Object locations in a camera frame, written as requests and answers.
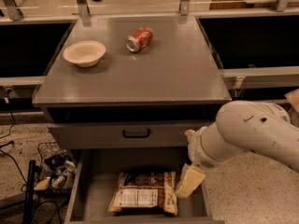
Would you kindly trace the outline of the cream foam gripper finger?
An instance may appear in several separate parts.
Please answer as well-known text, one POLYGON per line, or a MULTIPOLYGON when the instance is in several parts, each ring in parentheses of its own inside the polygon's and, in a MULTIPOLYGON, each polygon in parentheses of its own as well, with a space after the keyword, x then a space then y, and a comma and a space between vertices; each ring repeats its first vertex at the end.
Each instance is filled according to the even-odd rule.
POLYGON ((194 164, 185 163, 175 193, 179 198, 188 198, 204 181, 205 171, 194 164))

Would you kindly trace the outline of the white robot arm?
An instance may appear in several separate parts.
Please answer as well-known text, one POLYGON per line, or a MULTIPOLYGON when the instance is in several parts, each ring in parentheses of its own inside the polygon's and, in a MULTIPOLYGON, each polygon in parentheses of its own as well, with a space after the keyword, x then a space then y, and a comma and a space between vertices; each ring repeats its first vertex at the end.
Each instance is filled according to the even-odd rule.
POLYGON ((281 106, 267 102, 233 101, 223 105, 216 120, 185 132, 191 164, 182 168, 176 187, 179 198, 189 197, 204 181, 206 170, 232 157, 254 152, 299 172, 299 128, 281 106))

